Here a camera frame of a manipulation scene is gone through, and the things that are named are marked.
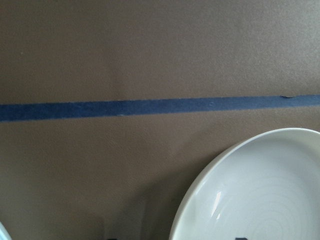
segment brown surface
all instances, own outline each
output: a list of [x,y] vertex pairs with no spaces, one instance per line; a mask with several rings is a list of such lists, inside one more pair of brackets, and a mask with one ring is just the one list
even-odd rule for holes
[[217,154],[318,119],[304,107],[2,123],[0,219],[15,240],[164,240]]
[[[0,2],[0,104],[320,93],[317,0]],[[0,123],[14,240],[165,240],[217,154],[320,107]]]
[[318,0],[0,3],[0,103],[320,90]]

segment blue stripe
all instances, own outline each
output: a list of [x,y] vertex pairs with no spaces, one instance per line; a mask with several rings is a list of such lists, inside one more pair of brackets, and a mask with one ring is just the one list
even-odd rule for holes
[[0,104],[0,122],[320,106],[320,95]]

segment white bowl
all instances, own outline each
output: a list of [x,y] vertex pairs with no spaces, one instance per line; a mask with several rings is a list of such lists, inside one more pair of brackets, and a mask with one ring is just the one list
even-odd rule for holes
[[224,151],[185,194],[169,240],[319,240],[320,133],[265,132]]

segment painter's tape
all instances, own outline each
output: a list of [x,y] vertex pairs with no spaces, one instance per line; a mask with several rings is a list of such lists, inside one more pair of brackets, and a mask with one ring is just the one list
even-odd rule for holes
[[0,104],[0,122],[320,106],[320,95]]

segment white object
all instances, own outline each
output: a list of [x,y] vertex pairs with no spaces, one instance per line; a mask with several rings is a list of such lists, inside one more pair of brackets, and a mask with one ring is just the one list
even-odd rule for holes
[[269,131],[216,157],[185,194],[169,240],[319,240],[320,133]]
[[0,222],[0,240],[11,240],[11,237],[5,227]]

